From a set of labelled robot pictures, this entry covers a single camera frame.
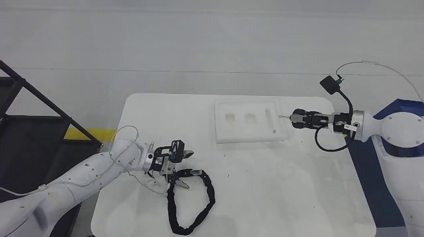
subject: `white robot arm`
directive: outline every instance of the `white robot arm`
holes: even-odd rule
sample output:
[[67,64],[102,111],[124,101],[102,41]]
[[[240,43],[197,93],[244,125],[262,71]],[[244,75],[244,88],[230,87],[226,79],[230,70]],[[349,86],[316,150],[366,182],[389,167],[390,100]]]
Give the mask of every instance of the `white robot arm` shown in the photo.
[[183,142],[179,148],[179,142],[153,150],[153,144],[148,147],[134,140],[117,139],[109,152],[93,155],[34,193],[1,203],[0,236],[48,237],[65,213],[126,171],[155,169],[161,175],[172,173],[175,162],[193,155],[192,151],[184,151]]
[[[317,146],[326,152],[344,150],[353,140],[366,142],[372,139],[384,180],[401,211],[409,237],[424,237],[424,158],[399,158],[389,155],[382,139],[400,148],[414,148],[424,143],[424,119],[407,112],[398,112],[382,120],[374,119],[368,111],[353,111],[352,103],[340,90],[331,76],[321,85],[330,93],[340,93],[349,104],[348,113],[321,114],[316,111],[296,109],[290,116],[295,128],[315,129]],[[350,141],[337,149],[323,148],[318,132],[328,128],[333,133],[346,134]]]

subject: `white tabletop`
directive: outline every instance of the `white tabletop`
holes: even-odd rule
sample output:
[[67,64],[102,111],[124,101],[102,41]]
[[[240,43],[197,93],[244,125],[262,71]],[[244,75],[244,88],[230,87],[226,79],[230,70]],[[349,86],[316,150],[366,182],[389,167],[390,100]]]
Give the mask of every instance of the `white tabletop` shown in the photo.
[[[183,140],[195,154],[177,169],[204,169],[215,188],[216,204],[192,236],[374,236],[376,227],[348,150],[323,152],[313,130],[289,132],[284,142],[216,144],[214,103],[219,99],[274,100],[280,112],[294,109],[332,113],[320,97],[235,97],[223,95],[131,95],[119,127],[134,125],[140,140],[169,146]],[[131,129],[118,135],[130,135]],[[328,148],[345,144],[341,135],[321,131]],[[208,198],[202,180],[186,178],[176,188],[180,225],[188,227]],[[91,229],[97,237],[173,236],[167,200],[123,174],[101,190]]]

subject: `concrete floor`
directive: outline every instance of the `concrete floor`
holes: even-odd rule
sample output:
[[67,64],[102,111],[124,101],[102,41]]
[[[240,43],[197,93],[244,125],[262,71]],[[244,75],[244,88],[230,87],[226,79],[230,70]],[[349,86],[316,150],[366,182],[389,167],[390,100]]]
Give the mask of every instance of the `concrete floor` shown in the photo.
[[[424,96],[424,0],[0,0],[0,58],[87,128],[116,128],[132,93],[322,96],[319,81],[370,60]],[[417,96],[349,66],[355,109]],[[53,115],[21,93],[9,113]],[[95,198],[73,236],[89,234]]]

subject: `coiled black cable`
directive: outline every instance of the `coiled black cable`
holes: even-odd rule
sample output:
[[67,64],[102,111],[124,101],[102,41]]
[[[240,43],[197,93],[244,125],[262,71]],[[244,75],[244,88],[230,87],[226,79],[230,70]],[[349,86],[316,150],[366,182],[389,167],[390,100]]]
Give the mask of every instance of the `coiled black cable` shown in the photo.
[[[346,100],[346,102],[347,102],[347,104],[349,106],[349,120],[346,123],[347,124],[350,124],[351,123],[351,120],[352,120],[352,115],[353,115],[353,105],[352,105],[352,102],[350,102],[349,98],[341,90],[338,90],[337,93],[340,93],[340,95]],[[315,143],[317,144],[318,148],[322,149],[324,152],[340,152],[341,150],[346,149],[354,141],[354,139],[355,139],[356,131],[353,132],[352,136],[350,137],[350,140],[346,143],[346,145],[344,145],[344,146],[342,146],[340,148],[334,149],[334,150],[329,150],[329,149],[326,149],[326,148],[322,147],[320,145],[320,143],[318,142],[318,132],[322,128],[324,128],[324,126],[321,126],[320,128],[317,128],[317,131],[315,131]]]

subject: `white cable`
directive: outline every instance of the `white cable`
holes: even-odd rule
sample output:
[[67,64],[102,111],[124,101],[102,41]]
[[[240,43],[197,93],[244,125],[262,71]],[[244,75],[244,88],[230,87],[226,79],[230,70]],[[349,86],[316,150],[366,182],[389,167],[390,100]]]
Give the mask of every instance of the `white cable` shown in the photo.
[[19,194],[19,193],[15,193],[13,191],[10,191],[10,190],[8,190],[6,188],[3,188],[3,187],[0,187],[0,190],[6,191],[6,192],[8,192],[8,193],[10,193],[12,195],[18,196],[18,197],[23,197],[23,196],[30,195],[32,193],[35,193],[35,192],[39,191],[39,189],[35,189],[34,191],[31,191],[31,192],[28,192],[28,193]]
[[[122,130],[123,128],[126,128],[126,127],[132,127],[132,128],[134,128],[135,130],[136,130],[136,132],[137,132],[137,134],[136,134],[136,138],[134,139],[134,141],[133,141],[133,143],[130,145],[130,146],[128,146],[125,150],[123,150],[120,154],[118,154],[118,156],[115,158],[115,159],[113,159],[112,158],[112,156],[111,156],[111,154],[110,154],[110,150],[111,150],[111,144],[109,144],[109,148],[108,148],[108,154],[109,154],[109,157],[113,160],[113,163],[103,172],[103,173],[101,173],[101,174],[99,174],[99,177],[97,178],[97,179],[94,179],[93,181],[91,181],[91,182],[89,182],[89,183],[87,183],[87,184],[85,184],[85,185],[80,185],[80,184],[77,184],[77,183],[74,183],[74,182],[70,182],[70,181],[57,181],[57,182],[53,182],[53,183],[49,183],[48,184],[48,186],[51,186],[51,185],[54,185],[54,184],[57,184],[57,183],[64,183],[64,184],[68,184],[68,185],[75,185],[75,186],[78,186],[78,187],[87,187],[87,186],[89,186],[89,185],[91,185],[92,183],[94,183],[95,181],[97,181],[98,179],[100,179],[101,177],[102,177],[102,175],[104,175],[107,171],[109,171],[109,169],[111,169],[112,168],[112,166],[114,165],[114,164],[118,164],[118,165],[120,165],[120,166],[123,166],[122,164],[120,164],[120,163],[118,163],[118,162],[116,162],[116,159],[118,159],[124,152],[126,152],[135,142],[136,142],[136,139],[138,138],[138,136],[139,136],[139,132],[138,132],[138,129],[135,127],[135,126],[133,126],[133,125],[125,125],[125,126],[122,126],[122,127],[120,127],[115,133],[114,133],[114,135],[112,136],[112,139],[111,140],[113,140],[114,139],[114,137],[116,136],[116,134],[118,133],[118,131],[120,131],[120,130]],[[140,158],[139,158],[139,162],[141,161],[141,149],[140,148],[138,148],[139,150],[140,150]],[[39,191],[43,191],[43,190],[45,190],[45,189],[47,189],[47,186],[46,185],[41,185],[38,189],[36,189],[36,190],[34,190],[34,191],[31,191],[31,192],[28,192],[28,193],[23,193],[23,194],[20,194],[20,193],[16,193],[16,192],[13,192],[13,191],[10,191],[10,190],[8,190],[8,189],[6,189],[6,188],[3,188],[3,187],[0,187],[0,190],[3,190],[3,191],[5,191],[5,192],[8,192],[8,193],[10,193],[10,194],[12,194],[12,195],[15,195],[15,196],[18,196],[18,197],[22,197],[22,196],[26,196],[26,195],[30,195],[30,194],[33,194],[33,193],[36,193],[36,192],[39,192]]]
[[164,195],[164,194],[166,194],[166,193],[168,192],[168,190],[167,190],[167,191],[165,191],[165,192],[158,192],[158,191],[156,191],[156,190],[154,190],[154,189],[151,189],[150,187],[148,187],[148,186],[147,186],[147,185],[145,185],[144,183],[141,183],[141,181],[140,181],[140,180],[138,180],[137,176],[135,176],[135,175],[131,174],[131,173],[130,173],[130,171],[128,171],[128,175],[129,175],[129,176],[134,177],[134,178],[137,180],[137,182],[138,182],[139,184],[141,184],[143,187],[147,188],[148,190],[152,191],[153,193],[156,193],[156,194],[158,194],[158,195]]
[[421,102],[424,102],[423,101],[423,98],[420,96],[420,94],[418,93],[418,90],[417,90],[417,88],[415,88],[415,86],[414,86],[414,84],[412,84],[412,82],[408,79],[408,78],[406,78],[406,76],[404,76],[402,73],[400,73],[400,72],[398,72],[397,70],[395,70],[395,69],[393,69],[393,68],[391,68],[391,67],[389,67],[389,66],[386,66],[386,65],[383,65],[383,64],[379,64],[378,62],[370,62],[370,61],[366,61],[366,60],[363,60],[363,61],[361,61],[361,62],[348,62],[348,63],[345,63],[345,64],[343,64],[342,66],[340,66],[340,67],[338,67],[337,68],[337,70],[336,70],[336,75],[337,76],[340,76],[339,75],[339,70],[342,68],[342,67],[345,67],[345,66],[347,66],[347,65],[350,65],[350,64],[371,64],[371,65],[375,65],[375,66],[382,66],[382,67],[385,67],[385,68],[388,68],[389,70],[392,70],[392,71],[394,71],[394,72],[396,72],[397,74],[399,74],[400,76],[402,76],[411,86],[412,86],[412,88],[414,89],[414,91],[416,92],[416,94],[418,95],[418,98],[421,100]]

